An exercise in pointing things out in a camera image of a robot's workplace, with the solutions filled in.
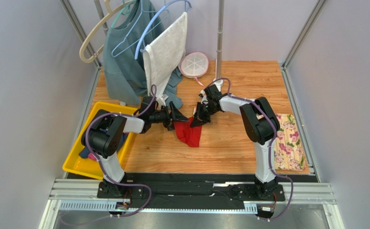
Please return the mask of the red paper napkin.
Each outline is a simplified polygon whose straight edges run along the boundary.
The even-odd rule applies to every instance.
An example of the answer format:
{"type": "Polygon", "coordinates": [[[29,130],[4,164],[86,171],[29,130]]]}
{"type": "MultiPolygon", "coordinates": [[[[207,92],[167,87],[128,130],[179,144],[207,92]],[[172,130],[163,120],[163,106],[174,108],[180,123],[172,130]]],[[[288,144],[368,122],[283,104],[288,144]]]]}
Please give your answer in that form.
{"type": "Polygon", "coordinates": [[[189,147],[199,147],[202,126],[191,127],[192,121],[193,117],[190,117],[187,122],[175,122],[175,133],[177,138],[189,147]]]}

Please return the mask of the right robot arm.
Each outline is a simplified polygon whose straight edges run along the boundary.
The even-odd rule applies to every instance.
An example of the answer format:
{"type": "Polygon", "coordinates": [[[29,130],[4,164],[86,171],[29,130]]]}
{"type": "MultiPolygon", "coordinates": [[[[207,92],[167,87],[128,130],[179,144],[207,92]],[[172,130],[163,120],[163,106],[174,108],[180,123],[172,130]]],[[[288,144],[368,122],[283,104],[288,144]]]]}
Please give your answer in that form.
{"type": "Polygon", "coordinates": [[[283,187],[275,173],[275,141],[280,124],[264,97],[246,99],[223,94],[216,85],[204,89],[203,100],[198,102],[193,113],[191,127],[211,122],[211,116],[218,112],[240,115],[248,138],[254,143],[256,171],[253,184],[235,185],[232,192],[241,200],[284,201],[283,187]]]}

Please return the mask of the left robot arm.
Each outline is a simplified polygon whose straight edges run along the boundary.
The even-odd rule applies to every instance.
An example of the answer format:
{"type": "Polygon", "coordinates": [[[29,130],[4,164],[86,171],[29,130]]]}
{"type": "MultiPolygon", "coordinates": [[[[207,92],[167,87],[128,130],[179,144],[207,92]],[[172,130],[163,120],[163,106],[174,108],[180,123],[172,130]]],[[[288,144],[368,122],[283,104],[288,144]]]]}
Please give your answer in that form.
{"type": "Polygon", "coordinates": [[[117,156],[125,134],[144,134],[152,124],[159,123],[171,131],[174,130],[175,123],[189,120],[173,102],[161,108],[157,106],[155,97],[146,96],[139,111],[134,114],[100,110],[86,128],[81,138],[82,145],[94,155],[103,173],[97,194],[99,198],[123,198],[129,193],[125,171],[117,156]]]}

